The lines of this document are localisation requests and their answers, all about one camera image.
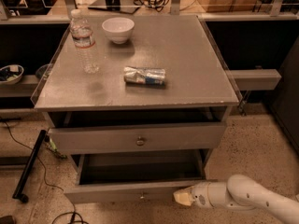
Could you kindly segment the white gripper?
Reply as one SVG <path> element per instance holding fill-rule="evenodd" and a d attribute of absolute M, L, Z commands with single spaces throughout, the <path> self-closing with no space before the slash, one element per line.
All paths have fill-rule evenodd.
<path fill-rule="evenodd" d="M 200 182 L 192 188 L 176 190 L 173 196 L 179 204 L 191 206 L 196 203 L 202 208 L 225 207 L 229 202 L 224 182 Z"/>

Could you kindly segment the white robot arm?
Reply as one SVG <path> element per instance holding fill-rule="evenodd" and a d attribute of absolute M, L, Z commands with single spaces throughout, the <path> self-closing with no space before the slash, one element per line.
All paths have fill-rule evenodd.
<path fill-rule="evenodd" d="M 299 224 L 299 202 L 279 195 L 245 175 L 226 182 L 199 182 L 173 193 L 177 203 L 201 208 L 225 208 L 236 212 L 263 209 L 284 224 Z"/>

